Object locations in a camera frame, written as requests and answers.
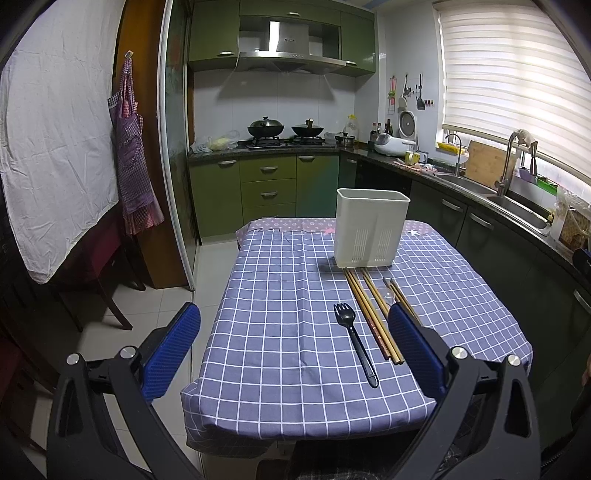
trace cutting board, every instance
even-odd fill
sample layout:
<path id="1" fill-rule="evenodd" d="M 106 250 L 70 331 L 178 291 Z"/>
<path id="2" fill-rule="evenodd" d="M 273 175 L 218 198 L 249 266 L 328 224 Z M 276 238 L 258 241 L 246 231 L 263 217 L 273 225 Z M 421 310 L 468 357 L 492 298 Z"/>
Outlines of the cutting board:
<path id="1" fill-rule="evenodd" d="M 466 162 L 466 177 L 494 189 L 495 182 L 503 175 L 506 151 L 472 140 L 468 153 L 470 157 Z M 516 161 L 517 156 L 511 154 L 507 169 L 509 175 L 512 175 Z"/>

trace range hood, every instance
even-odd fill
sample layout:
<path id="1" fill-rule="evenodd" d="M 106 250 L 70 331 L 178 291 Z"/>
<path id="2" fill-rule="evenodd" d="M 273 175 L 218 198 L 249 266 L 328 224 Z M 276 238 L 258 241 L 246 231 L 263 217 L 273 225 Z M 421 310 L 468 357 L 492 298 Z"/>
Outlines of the range hood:
<path id="1" fill-rule="evenodd" d="M 344 60 L 310 54 L 309 27 L 305 23 L 269 21 L 261 48 L 241 51 L 236 71 L 305 71 L 324 75 L 345 67 Z"/>

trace stainless steel sink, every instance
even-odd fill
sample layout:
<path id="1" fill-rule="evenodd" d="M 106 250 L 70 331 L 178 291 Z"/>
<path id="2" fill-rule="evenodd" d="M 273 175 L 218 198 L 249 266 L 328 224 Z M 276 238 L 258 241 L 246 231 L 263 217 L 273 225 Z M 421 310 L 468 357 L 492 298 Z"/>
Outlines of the stainless steel sink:
<path id="1" fill-rule="evenodd" d="M 537 213 L 532 212 L 528 208 L 521 206 L 519 203 L 511 200 L 507 197 L 498 197 L 496 195 L 487 195 L 485 197 L 489 202 L 498 205 L 507 212 L 520 218 L 525 223 L 528 223 L 535 229 L 539 230 L 543 235 L 547 234 L 548 222 L 539 216 Z"/>
<path id="2" fill-rule="evenodd" d="M 453 183 L 454 185 L 457 185 L 459 187 L 462 187 L 463 189 L 469 190 L 470 192 L 477 193 L 479 195 L 487 195 L 495 192 L 494 190 L 465 177 L 456 177 L 455 175 L 451 175 L 449 173 L 436 173 L 435 176 L 438 179 L 448 181 L 449 183 Z"/>

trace checkered tablecloth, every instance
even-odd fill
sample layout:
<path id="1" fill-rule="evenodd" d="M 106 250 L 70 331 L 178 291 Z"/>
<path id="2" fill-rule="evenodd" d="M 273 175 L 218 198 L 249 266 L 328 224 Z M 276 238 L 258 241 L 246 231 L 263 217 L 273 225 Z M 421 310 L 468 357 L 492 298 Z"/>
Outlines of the checkered tablecloth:
<path id="1" fill-rule="evenodd" d="M 418 428 L 430 414 L 434 401 L 423 396 L 408 365 L 384 361 L 335 264 L 333 241 L 329 231 L 245 235 L 199 377 L 181 393 L 189 446 L 252 458 L 274 440 Z M 378 288 L 382 277 L 396 278 L 423 324 L 449 346 L 493 361 L 515 353 L 531 363 L 531 345 L 515 319 L 428 225 L 407 222 L 391 267 L 369 272 Z M 333 304 L 342 301 L 356 310 L 377 389 L 335 319 Z"/>

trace white curtain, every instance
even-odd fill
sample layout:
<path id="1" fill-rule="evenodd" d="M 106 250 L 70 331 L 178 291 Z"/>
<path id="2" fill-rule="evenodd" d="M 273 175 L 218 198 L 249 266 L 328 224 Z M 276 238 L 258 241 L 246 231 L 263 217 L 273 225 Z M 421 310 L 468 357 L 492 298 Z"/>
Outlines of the white curtain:
<path id="1" fill-rule="evenodd" d="M 107 98 L 124 3 L 57 0 L 0 77 L 0 176 L 38 283 L 118 201 Z"/>
<path id="2" fill-rule="evenodd" d="M 591 178 L 591 81 L 551 19 L 529 1 L 443 1 L 445 128 L 508 139 Z"/>

